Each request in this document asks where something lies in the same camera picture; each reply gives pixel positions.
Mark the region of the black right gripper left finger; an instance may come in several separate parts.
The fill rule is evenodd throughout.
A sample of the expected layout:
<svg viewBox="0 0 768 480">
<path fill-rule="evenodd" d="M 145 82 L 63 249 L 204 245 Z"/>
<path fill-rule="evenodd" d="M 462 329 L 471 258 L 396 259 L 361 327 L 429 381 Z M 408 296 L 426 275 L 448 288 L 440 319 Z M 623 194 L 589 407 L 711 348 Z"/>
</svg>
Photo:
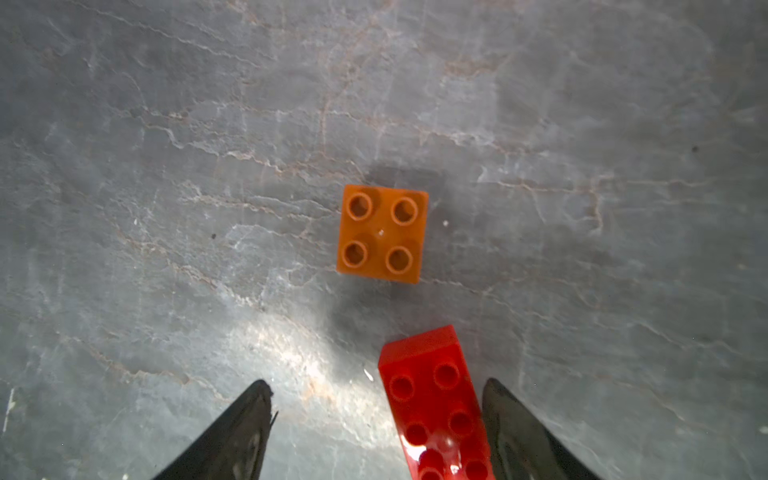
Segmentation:
<svg viewBox="0 0 768 480">
<path fill-rule="evenodd" d="M 271 397 L 265 380 L 253 382 L 155 479 L 257 480 L 276 419 Z"/>
</svg>

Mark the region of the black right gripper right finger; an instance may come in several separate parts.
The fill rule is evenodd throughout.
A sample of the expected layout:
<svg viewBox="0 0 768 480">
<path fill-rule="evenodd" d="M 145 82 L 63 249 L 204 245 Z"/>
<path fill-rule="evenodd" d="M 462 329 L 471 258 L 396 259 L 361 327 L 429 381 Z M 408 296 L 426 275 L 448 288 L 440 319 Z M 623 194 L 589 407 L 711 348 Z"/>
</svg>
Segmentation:
<svg viewBox="0 0 768 480">
<path fill-rule="evenodd" d="M 497 479 L 599 479 L 495 378 L 483 388 L 482 418 Z"/>
</svg>

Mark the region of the orange small lego brick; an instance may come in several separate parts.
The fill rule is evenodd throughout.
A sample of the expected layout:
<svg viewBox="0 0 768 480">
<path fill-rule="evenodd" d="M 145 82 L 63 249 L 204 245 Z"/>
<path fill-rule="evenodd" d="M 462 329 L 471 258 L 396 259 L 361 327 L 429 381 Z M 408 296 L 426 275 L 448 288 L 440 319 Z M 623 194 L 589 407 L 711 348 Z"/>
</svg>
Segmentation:
<svg viewBox="0 0 768 480">
<path fill-rule="evenodd" d="M 336 271 L 416 284 L 420 279 L 429 195 L 347 185 L 343 191 Z"/>
</svg>

